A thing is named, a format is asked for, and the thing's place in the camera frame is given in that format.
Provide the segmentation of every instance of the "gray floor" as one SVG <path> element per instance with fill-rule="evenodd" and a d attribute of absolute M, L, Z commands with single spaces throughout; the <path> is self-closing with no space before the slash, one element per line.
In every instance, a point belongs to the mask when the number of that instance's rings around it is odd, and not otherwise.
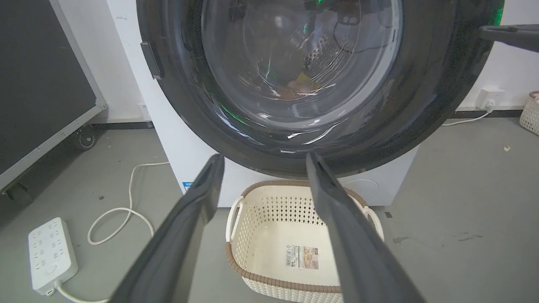
<path fill-rule="evenodd" d="M 539 301 L 533 282 L 539 279 L 537 151 L 539 137 L 516 119 L 441 128 L 423 143 L 393 206 L 377 212 L 387 245 L 428 301 Z M 44 184 L 33 204 L 0 209 L 16 213 L 0 230 L 1 302 L 66 301 L 60 294 L 41 297 L 31 287 L 26 236 L 49 219 L 67 221 L 80 269 L 65 288 L 86 300 L 108 297 L 149 239 L 137 218 L 100 246 L 89 245 L 86 233 L 101 213 L 128 205 L 135 165 L 165 160 L 153 130 L 108 131 L 90 151 L 59 152 L 65 156 L 31 172 Z M 170 168 L 144 168 L 135 181 L 135 209 L 158 226 L 180 195 Z M 252 292 L 228 265 L 226 215 L 218 210 L 205 229 L 190 301 L 278 302 Z M 123 218 L 110 216 L 94 239 Z"/>

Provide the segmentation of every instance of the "brown basket rim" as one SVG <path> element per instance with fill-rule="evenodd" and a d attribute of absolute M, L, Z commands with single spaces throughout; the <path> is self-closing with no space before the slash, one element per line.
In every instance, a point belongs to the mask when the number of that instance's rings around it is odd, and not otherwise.
<path fill-rule="evenodd" d="M 308 187 L 309 182 L 306 181 L 262 181 L 255 183 L 251 186 L 249 186 L 247 189 L 243 191 L 241 194 L 242 197 L 246 197 L 251 191 L 253 191 L 256 188 L 264 187 L 264 186 L 270 186 L 270 185 L 279 185 L 279 186 L 303 186 Z M 344 189 L 347 194 L 354 197 L 362 207 L 365 207 L 367 203 L 365 200 L 355 193 L 354 191 L 345 188 Z M 287 282 L 283 280 L 273 279 L 269 277 L 264 277 L 258 274 L 254 274 L 252 272 L 248 272 L 245 269 L 241 268 L 241 266 L 238 265 L 236 260 L 234 259 L 234 255 L 232 254 L 232 244 L 230 242 L 226 242 L 225 245 L 225 252 L 226 252 L 226 258 L 229 260 L 230 266 L 236 271 L 240 276 L 249 279 L 254 280 L 260 283 L 269 284 L 272 286 L 277 287 L 283 287 L 291 290 L 298 290 L 298 291 L 307 291 L 307 292 L 320 292 L 320 293 L 341 293 L 341 287 L 340 286 L 324 286 L 324 285 L 311 285 L 311 284 L 302 284 L 302 283 L 294 283 L 294 282 Z"/>

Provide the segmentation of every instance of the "blue label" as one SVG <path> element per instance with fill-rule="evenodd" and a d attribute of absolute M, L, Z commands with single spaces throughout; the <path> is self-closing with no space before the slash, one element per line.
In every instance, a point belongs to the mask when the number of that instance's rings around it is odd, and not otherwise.
<path fill-rule="evenodd" d="M 185 188 L 185 191 L 187 191 L 191 187 L 193 182 L 182 182 L 182 184 L 183 184 L 183 188 Z"/>

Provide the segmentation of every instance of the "power strip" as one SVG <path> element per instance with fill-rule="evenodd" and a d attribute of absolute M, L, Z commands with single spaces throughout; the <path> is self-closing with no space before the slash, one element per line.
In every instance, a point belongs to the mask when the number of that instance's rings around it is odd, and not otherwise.
<path fill-rule="evenodd" d="M 71 279 L 79 266 L 66 223 L 54 218 L 28 234 L 32 287 L 41 295 L 52 295 L 54 282 Z"/>

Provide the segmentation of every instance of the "white plastic basket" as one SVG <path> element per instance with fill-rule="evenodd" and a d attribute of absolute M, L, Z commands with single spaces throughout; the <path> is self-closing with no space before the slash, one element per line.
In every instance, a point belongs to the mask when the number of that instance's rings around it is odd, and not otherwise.
<path fill-rule="evenodd" d="M 520 115 L 520 125 L 539 136 L 539 91 L 531 92 L 531 99 Z"/>
<path fill-rule="evenodd" d="M 383 240 L 374 211 L 346 191 Z M 266 181 L 247 188 L 230 209 L 225 239 L 230 265 L 252 290 L 295 302 L 343 301 L 329 233 L 314 210 L 308 182 Z"/>

